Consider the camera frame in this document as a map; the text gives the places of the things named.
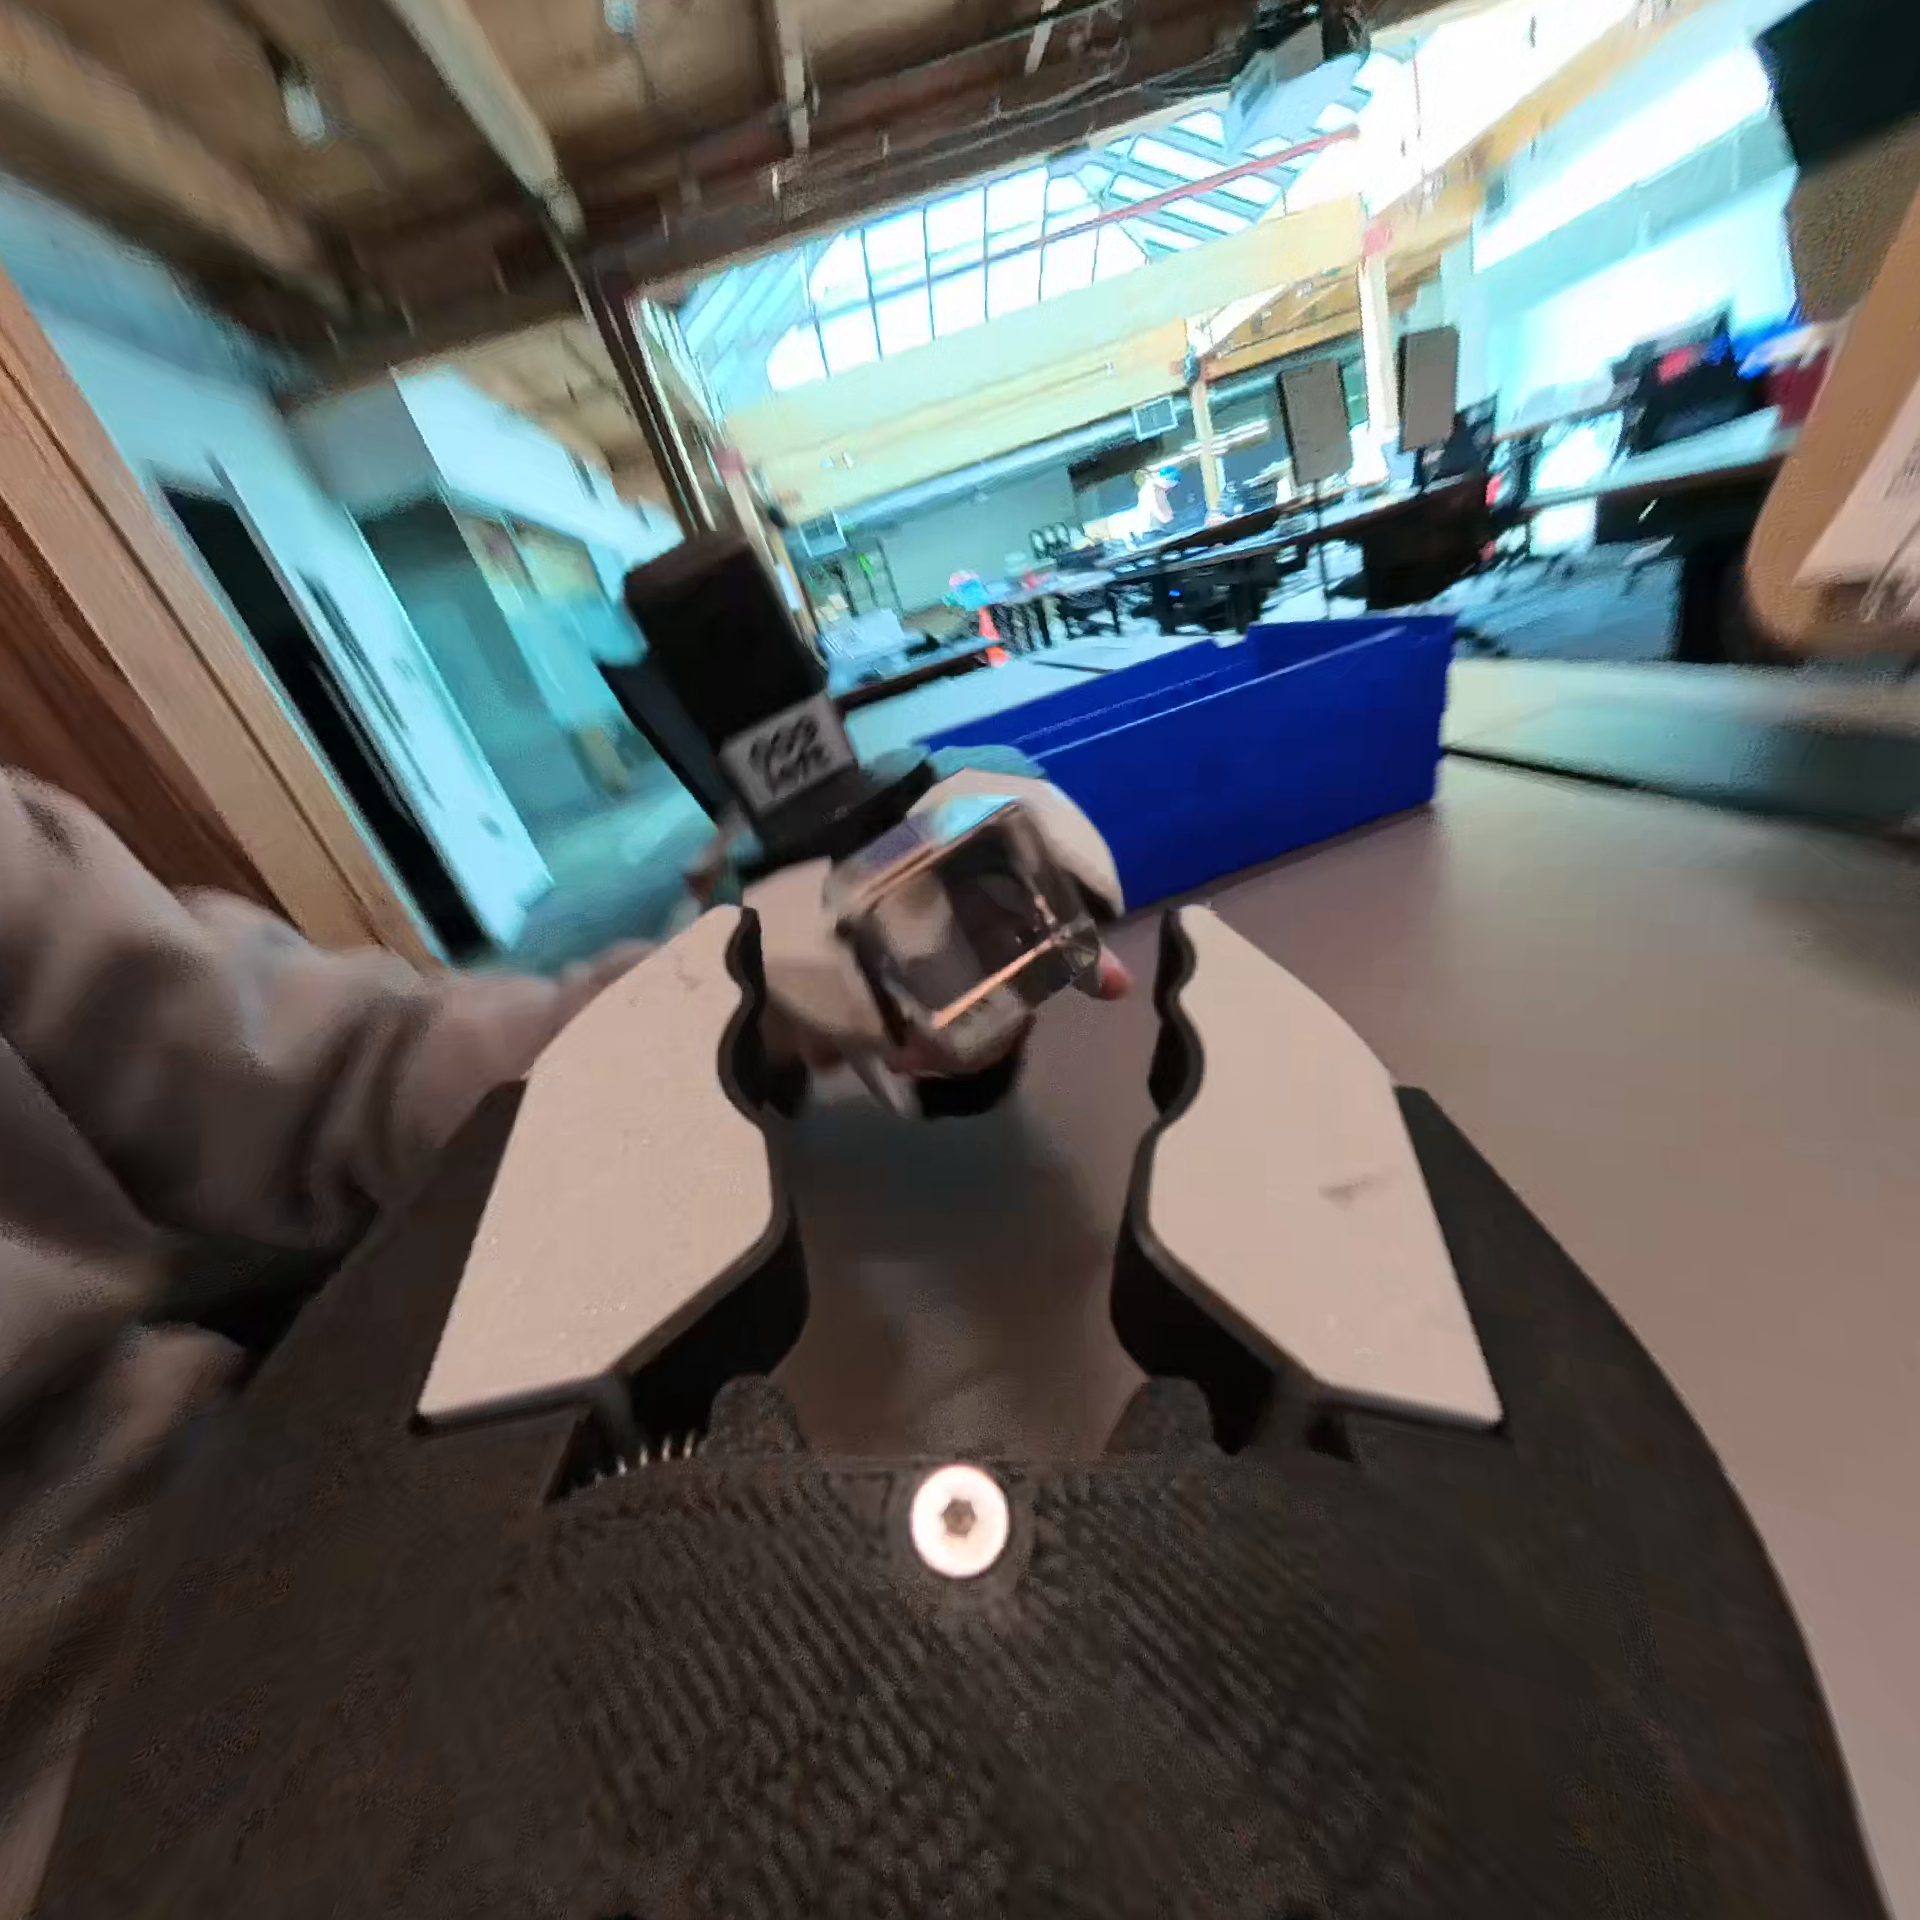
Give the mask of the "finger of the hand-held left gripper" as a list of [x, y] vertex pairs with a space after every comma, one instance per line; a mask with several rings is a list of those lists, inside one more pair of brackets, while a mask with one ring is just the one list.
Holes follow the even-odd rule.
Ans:
[[1048, 860], [1071, 874], [1087, 896], [1097, 920], [1118, 920], [1127, 912], [1120, 868], [1102, 830], [1035, 760], [933, 760], [927, 792], [913, 799], [910, 815], [959, 802], [1012, 802], [1033, 823]]
[[907, 1095], [869, 978], [837, 929], [829, 878], [829, 862], [799, 862], [745, 888], [758, 925], [761, 1032], [785, 1064], [853, 1072], [873, 1095]]

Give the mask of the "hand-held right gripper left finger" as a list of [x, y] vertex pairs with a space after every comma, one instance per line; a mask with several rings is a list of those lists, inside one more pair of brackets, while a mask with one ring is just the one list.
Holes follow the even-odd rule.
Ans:
[[423, 1376], [423, 1426], [585, 1407], [609, 1430], [699, 1430], [728, 1377], [797, 1336], [761, 1001], [756, 917], [719, 904], [547, 1044]]

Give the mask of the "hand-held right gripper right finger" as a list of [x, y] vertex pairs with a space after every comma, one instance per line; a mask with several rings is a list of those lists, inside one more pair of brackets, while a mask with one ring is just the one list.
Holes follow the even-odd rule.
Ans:
[[1278, 1384], [1495, 1430], [1495, 1376], [1368, 1041], [1203, 904], [1165, 912], [1153, 1007], [1153, 1120], [1111, 1289], [1121, 1348], [1195, 1382], [1219, 1434], [1249, 1434]]

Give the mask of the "clear colourless cube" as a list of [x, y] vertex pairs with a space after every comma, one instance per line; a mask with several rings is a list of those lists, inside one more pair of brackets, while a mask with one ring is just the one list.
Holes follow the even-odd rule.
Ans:
[[939, 1072], [992, 1064], [1102, 943], [1087, 896], [1012, 802], [907, 813], [832, 863], [829, 903], [889, 1040]]

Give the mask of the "blue plastic bin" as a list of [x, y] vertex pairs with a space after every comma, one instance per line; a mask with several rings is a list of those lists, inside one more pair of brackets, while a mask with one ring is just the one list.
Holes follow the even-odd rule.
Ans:
[[1300, 618], [1200, 639], [959, 725], [1089, 815], [1131, 910], [1432, 799], [1456, 618]]

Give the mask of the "person's left forearm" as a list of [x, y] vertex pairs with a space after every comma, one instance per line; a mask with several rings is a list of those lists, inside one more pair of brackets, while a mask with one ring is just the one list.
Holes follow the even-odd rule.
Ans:
[[329, 951], [169, 892], [4, 769], [4, 1421], [149, 1330], [273, 1344], [475, 1106], [651, 953], [526, 976]]

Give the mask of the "grey desk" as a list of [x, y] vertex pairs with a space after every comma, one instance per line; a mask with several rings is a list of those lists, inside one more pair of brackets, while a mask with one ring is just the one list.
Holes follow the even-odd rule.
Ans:
[[[1916, 1916], [1916, 853], [1448, 756], [1435, 802], [1212, 904], [1427, 1089], [1631, 1326], [1804, 1624]], [[1136, 1390], [1112, 1236], [1157, 1020], [1047, 1007], [995, 1114], [846, 1076], [789, 1148], [807, 1434], [1093, 1449]]]

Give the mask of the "black desk mat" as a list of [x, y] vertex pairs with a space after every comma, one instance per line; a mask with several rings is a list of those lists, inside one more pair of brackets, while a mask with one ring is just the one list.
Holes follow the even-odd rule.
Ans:
[[1912, 680], [1814, 670], [1457, 661], [1445, 752], [1916, 845]]

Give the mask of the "dark computer monitor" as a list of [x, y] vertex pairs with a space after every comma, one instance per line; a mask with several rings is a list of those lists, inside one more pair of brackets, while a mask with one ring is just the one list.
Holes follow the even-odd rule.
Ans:
[[1353, 423], [1340, 360], [1318, 356], [1281, 368], [1278, 399], [1294, 492], [1323, 497], [1353, 470]]

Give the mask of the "wooden document stand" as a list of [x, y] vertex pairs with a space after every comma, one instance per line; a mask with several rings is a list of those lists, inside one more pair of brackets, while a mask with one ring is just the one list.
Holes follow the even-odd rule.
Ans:
[[1798, 658], [1916, 658], [1916, 137], [1806, 176], [1787, 205], [1814, 391], [1744, 559], [1759, 634]]

